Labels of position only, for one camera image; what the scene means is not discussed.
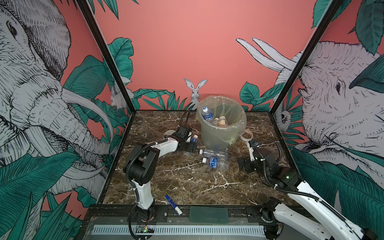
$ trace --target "marble surface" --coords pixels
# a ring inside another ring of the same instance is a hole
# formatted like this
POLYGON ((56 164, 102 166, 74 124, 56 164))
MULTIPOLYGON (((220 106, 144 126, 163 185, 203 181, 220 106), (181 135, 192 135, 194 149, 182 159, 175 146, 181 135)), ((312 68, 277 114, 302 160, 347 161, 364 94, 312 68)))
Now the marble surface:
MULTIPOLYGON (((119 162, 113 172, 104 204, 133 204, 132 187, 126 182, 123 165, 137 141, 152 142, 163 139, 169 129, 177 128, 183 112, 139 111, 136 113, 131 130, 119 162)), ((267 113, 246 113, 247 129, 253 132, 262 147, 278 155, 275 141, 278 141, 267 113)), ((200 123, 191 113, 188 126, 200 138, 200 123)), ((156 204, 167 204, 169 195, 178 204, 252 205, 262 204, 269 196, 280 199, 287 205, 297 205, 284 193, 265 186, 257 173, 240 172, 238 157, 249 157, 245 143, 239 138, 228 147, 230 167, 228 171, 211 169, 203 164, 198 154, 175 152, 159 158, 151 180, 152 195, 156 204)), ((280 164, 288 166, 282 153, 280 164)))

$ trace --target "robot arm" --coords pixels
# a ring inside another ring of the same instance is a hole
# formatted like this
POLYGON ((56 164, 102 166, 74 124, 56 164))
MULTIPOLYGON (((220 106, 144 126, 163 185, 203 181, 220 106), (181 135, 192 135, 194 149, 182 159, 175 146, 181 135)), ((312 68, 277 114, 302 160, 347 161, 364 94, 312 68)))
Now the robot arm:
POLYGON ((289 167, 280 167, 275 157, 266 149, 261 149, 256 141, 247 144, 254 169, 264 178, 267 185, 287 193, 290 198, 303 206, 320 224, 298 214, 278 199, 270 198, 261 208, 262 218, 268 222, 283 222, 312 240, 374 240, 377 235, 370 229, 361 229, 338 213, 325 202, 298 173, 289 167))

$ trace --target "transparent trash bag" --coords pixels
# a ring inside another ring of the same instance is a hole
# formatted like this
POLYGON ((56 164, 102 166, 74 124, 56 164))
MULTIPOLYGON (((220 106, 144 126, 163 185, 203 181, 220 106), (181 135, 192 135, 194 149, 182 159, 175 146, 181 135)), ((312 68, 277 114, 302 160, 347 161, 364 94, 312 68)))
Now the transparent trash bag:
POLYGON ((209 96, 202 100, 197 107, 196 119, 201 124, 201 140, 205 147, 217 150, 226 149, 235 143, 243 134, 247 123, 247 117, 240 104, 224 96, 209 96), (228 127, 215 127, 205 121, 201 115, 203 106, 211 109, 214 118, 225 116, 228 127))

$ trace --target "plastic bottle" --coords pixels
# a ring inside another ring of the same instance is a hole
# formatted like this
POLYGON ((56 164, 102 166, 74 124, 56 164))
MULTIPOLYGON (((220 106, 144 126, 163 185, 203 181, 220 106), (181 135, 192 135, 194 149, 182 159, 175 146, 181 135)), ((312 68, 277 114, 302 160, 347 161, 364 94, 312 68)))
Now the plastic bottle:
POLYGON ((219 127, 228 127, 227 119, 225 118, 225 116, 221 116, 219 120, 220 120, 218 123, 219 127))
POLYGON ((212 114, 212 111, 209 108, 207 108, 207 106, 203 106, 201 115, 208 122, 211 122, 214 119, 214 115, 212 114))
POLYGON ((191 141, 191 142, 198 143, 198 142, 197 142, 197 135, 193 135, 193 137, 191 138, 190 141, 191 141))
POLYGON ((229 168, 229 161, 224 159, 217 159, 215 157, 210 157, 210 158, 204 157, 203 163, 207 164, 208 167, 215 168, 215 169, 228 170, 229 168))
POLYGON ((228 153, 220 150, 206 148, 206 149, 200 149, 199 153, 203 155, 203 157, 215 157, 218 159, 228 160, 228 153))
POLYGON ((218 127, 219 118, 215 118, 213 126, 218 127))

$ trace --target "elephant ear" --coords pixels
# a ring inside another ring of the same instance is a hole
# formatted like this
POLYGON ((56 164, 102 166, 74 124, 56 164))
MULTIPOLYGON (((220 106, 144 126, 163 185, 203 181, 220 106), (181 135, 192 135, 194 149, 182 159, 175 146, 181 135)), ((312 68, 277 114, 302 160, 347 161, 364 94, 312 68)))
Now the elephant ear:
POLYGON ((23 26, 47 70, 61 79, 67 67, 71 36, 63 15, 52 0, 0 0, 23 26))

